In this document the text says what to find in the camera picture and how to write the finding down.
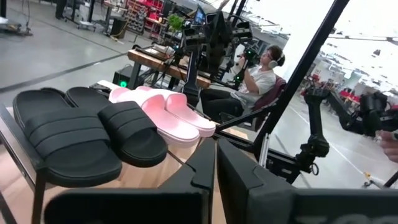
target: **chair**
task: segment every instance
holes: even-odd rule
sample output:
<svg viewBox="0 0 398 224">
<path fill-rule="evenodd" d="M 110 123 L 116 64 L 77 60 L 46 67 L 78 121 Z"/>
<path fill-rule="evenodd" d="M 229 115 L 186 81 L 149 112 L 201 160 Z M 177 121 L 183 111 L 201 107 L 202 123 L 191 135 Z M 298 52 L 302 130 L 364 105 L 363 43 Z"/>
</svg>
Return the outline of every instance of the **chair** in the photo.
<svg viewBox="0 0 398 224">
<path fill-rule="evenodd" d="M 248 129 L 251 131 L 258 131 L 258 129 L 260 129 L 261 125 L 263 124 L 264 120 L 267 118 L 272 106 L 276 104 L 278 97 L 283 92 L 285 86 L 286 86 L 286 81 L 281 77 L 277 77 L 275 81 L 275 86 L 271 90 L 269 90 L 266 94 L 264 94 L 261 98 L 259 98 L 254 104 L 253 108 L 250 108 L 243 112 L 243 116 L 251 113 L 259 113 L 258 116 L 253 118 L 253 120 L 251 121 L 242 122 L 241 124 L 238 125 L 238 127 Z M 226 113 L 221 113 L 220 115 L 223 123 L 236 118 Z"/>
</svg>

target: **black slide sandal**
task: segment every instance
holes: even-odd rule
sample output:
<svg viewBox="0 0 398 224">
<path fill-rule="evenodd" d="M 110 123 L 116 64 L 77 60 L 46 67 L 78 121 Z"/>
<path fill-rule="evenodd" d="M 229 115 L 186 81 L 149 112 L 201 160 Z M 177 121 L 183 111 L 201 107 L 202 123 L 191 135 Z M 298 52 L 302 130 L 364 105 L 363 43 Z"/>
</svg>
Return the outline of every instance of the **black slide sandal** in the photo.
<svg viewBox="0 0 398 224">
<path fill-rule="evenodd" d="M 137 103 L 111 103 L 96 90 L 86 87 L 71 88 L 65 98 L 73 106 L 98 114 L 111 137 L 114 152 L 123 162 L 136 167 L 152 167 L 166 158 L 166 142 Z"/>
<path fill-rule="evenodd" d="M 46 181 L 93 187 L 117 179 L 121 161 L 92 111 L 71 108 L 60 93 L 29 90 L 13 101 L 14 117 L 47 165 Z"/>
</svg>

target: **pink slide sandal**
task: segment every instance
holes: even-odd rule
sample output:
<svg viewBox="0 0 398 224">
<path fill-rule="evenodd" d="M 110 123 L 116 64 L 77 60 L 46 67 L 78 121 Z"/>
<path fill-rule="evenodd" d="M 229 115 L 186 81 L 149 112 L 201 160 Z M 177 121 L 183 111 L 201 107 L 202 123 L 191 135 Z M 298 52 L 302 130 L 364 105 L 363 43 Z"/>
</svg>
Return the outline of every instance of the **pink slide sandal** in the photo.
<svg viewBox="0 0 398 224">
<path fill-rule="evenodd" d="M 157 132 L 167 144 L 188 148 L 198 143 L 200 138 L 198 130 L 167 112 L 161 94 L 143 90 L 118 91 L 121 94 L 116 102 L 135 101 L 157 126 Z"/>
<path fill-rule="evenodd" d="M 161 94 L 166 102 L 166 111 L 197 128 L 201 137 L 211 137 L 214 134 L 216 124 L 191 110 L 187 106 L 187 96 L 183 93 L 163 89 L 152 89 L 147 86 L 139 86 L 137 90 L 149 91 L 153 94 Z"/>
<path fill-rule="evenodd" d="M 124 87 L 116 88 L 111 91 L 111 93 L 109 94 L 108 100 L 112 103 L 117 103 L 119 96 L 128 91 L 131 91 L 131 90 L 128 88 L 124 88 Z"/>
</svg>

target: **storage rack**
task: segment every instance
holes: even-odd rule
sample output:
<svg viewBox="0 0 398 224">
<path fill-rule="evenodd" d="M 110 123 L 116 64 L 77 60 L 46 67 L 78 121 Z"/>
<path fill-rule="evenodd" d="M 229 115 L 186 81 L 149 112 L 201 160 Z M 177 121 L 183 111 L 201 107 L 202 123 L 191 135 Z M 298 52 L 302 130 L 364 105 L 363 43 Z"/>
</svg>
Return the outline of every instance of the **storage rack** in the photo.
<svg viewBox="0 0 398 224">
<path fill-rule="evenodd" d="M 163 0 L 128 0 L 127 1 L 127 6 L 129 9 L 129 14 L 127 15 L 128 17 L 132 16 L 132 18 L 130 19 L 130 23 L 127 25 L 127 29 L 129 31 L 133 31 L 137 34 L 142 35 L 144 30 L 146 31 L 152 31 L 153 30 L 153 26 L 154 26 L 154 22 L 153 20 L 158 20 L 160 13 L 162 12 L 163 9 Z M 133 29 L 134 27 L 134 18 L 136 18 L 136 16 L 140 17 L 140 22 L 141 22 L 141 18 L 142 18 L 142 9 L 143 7 L 146 9 L 146 14 L 144 16 L 144 20 L 143 20 L 143 29 L 141 32 L 137 32 L 136 30 Z"/>
<path fill-rule="evenodd" d="M 140 1 L 130 0 L 127 2 L 127 30 L 142 35 L 148 15 L 148 7 Z"/>
</svg>

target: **white t-shirt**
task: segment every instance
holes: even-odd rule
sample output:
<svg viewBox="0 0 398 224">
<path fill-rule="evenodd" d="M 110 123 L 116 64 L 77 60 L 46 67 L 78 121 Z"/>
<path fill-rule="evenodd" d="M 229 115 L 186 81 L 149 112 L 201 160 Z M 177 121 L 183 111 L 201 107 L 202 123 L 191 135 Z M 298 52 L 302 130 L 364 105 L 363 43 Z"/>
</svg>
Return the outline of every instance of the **white t-shirt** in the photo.
<svg viewBox="0 0 398 224">
<path fill-rule="evenodd" d="M 244 109 L 252 108 L 255 102 L 265 93 L 267 93 L 272 87 L 274 87 L 276 82 L 276 74 L 273 70 L 262 72 L 260 71 L 260 66 L 253 68 L 250 75 L 253 77 L 256 85 L 259 89 L 259 93 L 249 92 L 246 84 L 242 82 L 238 91 L 231 92 L 231 96 L 239 100 Z"/>
</svg>

